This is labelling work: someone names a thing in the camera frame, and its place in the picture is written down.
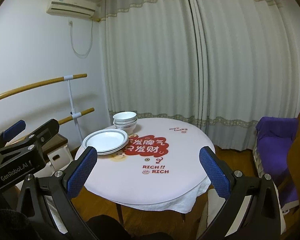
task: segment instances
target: wooden handrail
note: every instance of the wooden handrail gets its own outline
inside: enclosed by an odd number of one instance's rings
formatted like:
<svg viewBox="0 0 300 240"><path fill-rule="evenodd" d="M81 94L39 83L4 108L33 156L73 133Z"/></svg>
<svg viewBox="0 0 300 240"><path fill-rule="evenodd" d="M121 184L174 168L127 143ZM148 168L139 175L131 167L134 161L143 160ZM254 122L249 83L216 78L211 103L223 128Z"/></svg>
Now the wooden handrail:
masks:
<svg viewBox="0 0 300 240"><path fill-rule="evenodd" d="M73 79L85 78L85 77L87 77L87 74L73 75ZM59 78L48 79L48 80L40 81L40 82L37 82L37 83L32 83L32 84L29 84L29 85L26 85L26 86L23 86L23 87L15 88L15 89L12 89L12 90L9 90L7 92L4 92L4 93L0 94L0 100L4 99L4 98L7 98L9 96L12 96L12 95L15 95L15 94L33 89L33 88L42 87L42 86L62 82L64 80L65 80L64 77L59 77Z"/></svg>
<svg viewBox="0 0 300 240"><path fill-rule="evenodd" d="M84 115L86 115L86 114L92 113L93 111L94 111L94 108L92 107L92 108L89 108L89 109L87 109L87 110L84 110L84 111L82 111L82 112L80 112L80 113L81 113L81 116L84 116ZM66 123L66 122L70 122L71 120L73 120L72 116L68 116L68 117L66 117L66 118L64 118L64 119L59 120L58 123L59 123L59 125L62 125L62 124L64 124L64 123ZM13 144L13 143L22 141L22 140L24 140L28 135L23 136L22 138L19 138L18 140L15 140L15 141L13 141L13 142L10 142L10 143L8 143L7 145L10 145L10 144Z"/></svg>
<svg viewBox="0 0 300 240"><path fill-rule="evenodd" d="M86 115L86 114L88 114L88 113L91 113L91 112L93 112L93 111L94 111L94 108L92 107L92 108L89 108L89 109L87 109L87 110L84 110L84 111L82 111L82 112L80 112L80 113L81 113L81 116L84 116L84 115ZM68 116L68 117L66 117L66 118L64 118L64 119L59 120L58 123L59 123L59 125L62 125L62 124L64 124L64 123L66 123L66 122L70 122L71 120L73 120L72 116Z"/></svg>

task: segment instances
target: stacked bowls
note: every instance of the stacked bowls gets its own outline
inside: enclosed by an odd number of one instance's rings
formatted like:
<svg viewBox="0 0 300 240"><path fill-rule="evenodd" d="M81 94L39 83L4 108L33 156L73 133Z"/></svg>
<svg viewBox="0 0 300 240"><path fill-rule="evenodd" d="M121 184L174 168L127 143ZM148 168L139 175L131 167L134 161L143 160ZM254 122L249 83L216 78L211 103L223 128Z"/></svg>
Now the stacked bowls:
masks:
<svg viewBox="0 0 300 240"><path fill-rule="evenodd" d="M138 121L135 112L121 112L113 116L113 124L117 129L124 130L127 134L132 134Z"/></svg>

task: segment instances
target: purple cloth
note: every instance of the purple cloth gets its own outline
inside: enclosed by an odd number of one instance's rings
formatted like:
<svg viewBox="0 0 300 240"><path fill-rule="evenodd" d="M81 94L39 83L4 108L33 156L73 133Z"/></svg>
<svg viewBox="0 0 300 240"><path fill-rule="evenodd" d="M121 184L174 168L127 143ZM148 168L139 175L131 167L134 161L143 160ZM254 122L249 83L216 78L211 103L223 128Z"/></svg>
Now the purple cloth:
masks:
<svg viewBox="0 0 300 240"><path fill-rule="evenodd" d="M274 183L279 186L289 174L287 155L296 137L298 119L262 117L256 129L257 148L265 173L269 173ZM298 200L293 182L279 195L280 205Z"/></svg>
<svg viewBox="0 0 300 240"><path fill-rule="evenodd" d="M293 141L290 138L263 137L257 142L263 170L279 186L289 174L287 155Z"/></svg>
<svg viewBox="0 0 300 240"><path fill-rule="evenodd" d="M296 138L299 121L297 118L262 117L256 129L258 140L264 137Z"/></svg>

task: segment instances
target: table leg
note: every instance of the table leg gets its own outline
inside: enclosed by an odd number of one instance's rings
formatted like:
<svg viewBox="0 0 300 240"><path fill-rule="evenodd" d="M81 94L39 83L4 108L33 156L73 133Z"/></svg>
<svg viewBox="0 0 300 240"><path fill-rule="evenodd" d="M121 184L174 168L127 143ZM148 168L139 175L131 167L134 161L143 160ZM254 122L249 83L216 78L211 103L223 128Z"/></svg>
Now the table leg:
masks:
<svg viewBox="0 0 300 240"><path fill-rule="evenodd" d="M182 221L186 222L186 214L183 214L183 213L180 213L180 214L181 214L181 217L182 217Z"/></svg>
<svg viewBox="0 0 300 240"><path fill-rule="evenodd" d="M115 204L117 207L117 213L118 213L118 217L119 217L119 222L120 224L123 226L123 216L122 216L122 209L121 209L121 205L116 203Z"/></svg>

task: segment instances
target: white plate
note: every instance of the white plate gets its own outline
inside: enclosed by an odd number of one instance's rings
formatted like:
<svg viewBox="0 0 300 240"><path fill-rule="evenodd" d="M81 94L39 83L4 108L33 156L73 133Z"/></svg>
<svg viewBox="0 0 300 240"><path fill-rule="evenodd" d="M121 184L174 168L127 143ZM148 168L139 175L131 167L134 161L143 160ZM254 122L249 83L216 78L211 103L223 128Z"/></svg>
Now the white plate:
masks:
<svg viewBox="0 0 300 240"><path fill-rule="evenodd" d="M108 154L112 154L112 153L115 153L119 150L121 150L122 148L124 148L127 144L128 144L129 140L127 140L122 146L118 147L117 149L114 149L110 152L105 152L105 153L98 153L98 155L108 155Z"/></svg>
<svg viewBox="0 0 300 240"><path fill-rule="evenodd" d="M125 131L119 129L104 129L89 134L82 142L86 149L92 146L97 153L106 153L113 151L123 145L128 140Z"/></svg>

